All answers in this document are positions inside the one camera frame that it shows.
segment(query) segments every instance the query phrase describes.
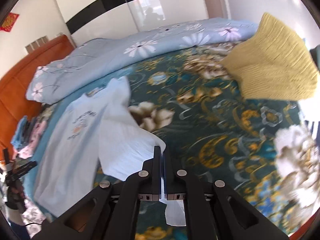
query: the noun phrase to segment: white flower print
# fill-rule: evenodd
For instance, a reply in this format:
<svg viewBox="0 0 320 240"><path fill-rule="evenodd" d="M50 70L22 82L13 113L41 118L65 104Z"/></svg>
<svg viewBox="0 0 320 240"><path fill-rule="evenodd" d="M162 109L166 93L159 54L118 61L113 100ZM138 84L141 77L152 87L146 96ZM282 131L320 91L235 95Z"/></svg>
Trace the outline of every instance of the white flower print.
<svg viewBox="0 0 320 240"><path fill-rule="evenodd" d="M35 73L35 78L38 78L39 76L41 76L42 73L43 73L44 71L46 71L46 70L48 70L47 67L45 67L45 66L39 66L39 67L37 68L36 73Z"/></svg>
<svg viewBox="0 0 320 240"><path fill-rule="evenodd" d="M42 98L42 93L43 92L43 85L41 82L38 82L34 88L33 88L33 93L31 94L33 96L33 99L35 101L40 101Z"/></svg>
<svg viewBox="0 0 320 240"><path fill-rule="evenodd" d="M204 36L203 33L193 33L191 36L184 36L182 39L185 41L186 44L180 45L181 49L190 48L193 46L201 46L210 40L210 35Z"/></svg>
<svg viewBox="0 0 320 240"><path fill-rule="evenodd" d="M165 108L158 110L151 102L141 102L138 106L129 106L128 109L137 124L149 132L169 125L174 115L174 111Z"/></svg>
<svg viewBox="0 0 320 240"><path fill-rule="evenodd" d="M241 38L239 29L236 27L223 27L215 29L215 31L219 32L220 36L225 36L226 41L239 41Z"/></svg>
<svg viewBox="0 0 320 240"><path fill-rule="evenodd" d="M201 28L201 26L202 26L202 24L200 24L200 23L197 23L197 24L194 24L194 25L187 25L185 30L186 31L196 30L196 29Z"/></svg>
<svg viewBox="0 0 320 240"><path fill-rule="evenodd" d="M135 57L136 51L139 52L141 57L147 58L148 57L148 51L150 53L154 53L156 51L155 47L152 46L154 44L157 44L158 41L141 41L137 42L136 44L132 45L131 47L127 48L124 51L124 54L129 53L129 57Z"/></svg>
<svg viewBox="0 0 320 240"><path fill-rule="evenodd" d="M170 26L164 26L164 27L159 27L157 28L159 30L159 33L157 33L153 39L156 39L158 37L164 37L168 34L171 34L173 30L176 29L180 29L181 27L183 27L185 24L183 23L179 23L179 24L175 24L175 25L170 25Z"/></svg>

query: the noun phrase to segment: floral bedspread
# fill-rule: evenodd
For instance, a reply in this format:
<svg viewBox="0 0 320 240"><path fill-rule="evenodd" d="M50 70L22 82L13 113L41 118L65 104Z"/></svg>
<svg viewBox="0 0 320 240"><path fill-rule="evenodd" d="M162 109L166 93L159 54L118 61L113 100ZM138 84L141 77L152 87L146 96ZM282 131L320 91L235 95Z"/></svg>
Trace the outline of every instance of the floral bedspread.
<svg viewBox="0 0 320 240"><path fill-rule="evenodd" d="M130 111L160 137L173 157L200 179L222 179L285 233L294 203L279 193L273 139L279 128L299 124L296 102L244 100L219 64L239 42L170 52L135 63L129 75ZM116 179L97 170L95 185ZM186 239L165 222L165 205L142 202L136 239Z"/></svg>

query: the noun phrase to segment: white cloth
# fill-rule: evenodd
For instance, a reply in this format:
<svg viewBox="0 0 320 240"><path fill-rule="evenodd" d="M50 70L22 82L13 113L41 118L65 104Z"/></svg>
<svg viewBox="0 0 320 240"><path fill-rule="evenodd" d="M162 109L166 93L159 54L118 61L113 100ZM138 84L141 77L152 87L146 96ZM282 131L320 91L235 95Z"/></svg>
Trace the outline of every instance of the white cloth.
<svg viewBox="0 0 320 240"><path fill-rule="evenodd" d="M165 143L138 126L128 110L127 77L112 79L92 97L73 101L58 121L37 174L34 199L60 216L92 190L98 158L105 174L120 180L153 158L154 146ZM183 203L162 202L167 223L184 226Z"/></svg>
<svg viewBox="0 0 320 240"><path fill-rule="evenodd" d="M279 129L274 144L277 151L275 166L282 178L280 192L299 204L301 213L296 216L304 223L320 207L319 149L314 146L308 130L298 125Z"/></svg>
<svg viewBox="0 0 320 240"><path fill-rule="evenodd" d="M299 100L298 103L305 120L320 122L320 114L318 112L320 108L320 81L318 81L314 96L312 98Z"/></svg>

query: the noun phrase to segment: bed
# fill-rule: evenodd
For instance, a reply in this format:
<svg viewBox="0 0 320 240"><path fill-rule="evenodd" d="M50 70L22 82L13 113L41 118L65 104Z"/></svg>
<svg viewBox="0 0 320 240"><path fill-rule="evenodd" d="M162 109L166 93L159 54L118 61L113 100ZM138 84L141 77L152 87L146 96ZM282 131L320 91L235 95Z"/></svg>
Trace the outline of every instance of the bed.
<svg viewBox="0 0 320 240"><path fill-rule="evenodd" d="M197 24L192 23L190 28L197 28ZM240 41L221 40L209 45L200 43L201 40L197 47L173 49L132 64L126 63L126 67L94 79L66 97L61 95L63 99L56 103L32 160L41 161L55 124L70 102L96 87L105 86L114 77L127 75L132 90L130 105L143 108L141 103L148 102L158 110L165 109L172 113L170 123L162 125L163 120L154 120L155 126L145 129L165 141L184 168L210 182L223 179L281 230L287 234L295 232L291 239L298 239L312 224L317 213L304 225L290 225L290 214L295 204L279 195L279 175L274 165L276 151L273 147L273 138L279 128L300 123L297 103L243 100L237 83L227 74L214 77L205 71L211 60L220 60ZM19 119L25 114L35 116L40 111L40 103L25 99L37 67L63 59L72 50L68 38L60 36L28 55L2 78L0 86L4 89L1 93L7 98L15 98L13 106L10 100L0 97L3 111L11 116L8 120L12 120L0 130L3 148L11 148L10 139ZM18 85L16 92L12 87ZM135 119L141 124L141 116L136 115ZM24 180L26 193L31 198L36 174L37 168ZM103 174L98 167L94 186L102 179L116 182L115 178ZM186 239L184 228L170 227L165 223L164 209L162 203L142 203L137 225L138 239ZM155 212L157 217L150 220L150 214L154 216Z"/></svg>

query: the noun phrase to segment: light blue t-shirt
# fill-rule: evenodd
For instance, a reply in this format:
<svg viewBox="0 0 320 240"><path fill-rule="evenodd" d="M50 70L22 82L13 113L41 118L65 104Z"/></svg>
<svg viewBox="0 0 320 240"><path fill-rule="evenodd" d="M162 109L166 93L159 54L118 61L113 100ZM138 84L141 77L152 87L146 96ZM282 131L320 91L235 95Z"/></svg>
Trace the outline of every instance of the light blue t-shirt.
<svg viewBox="0 0 320 240"><path fill-rule="evenodd" d="M98 163L98 128L109 92L107 87L71 102L50 137L34 199L57 217L92 190Z"/></svg>

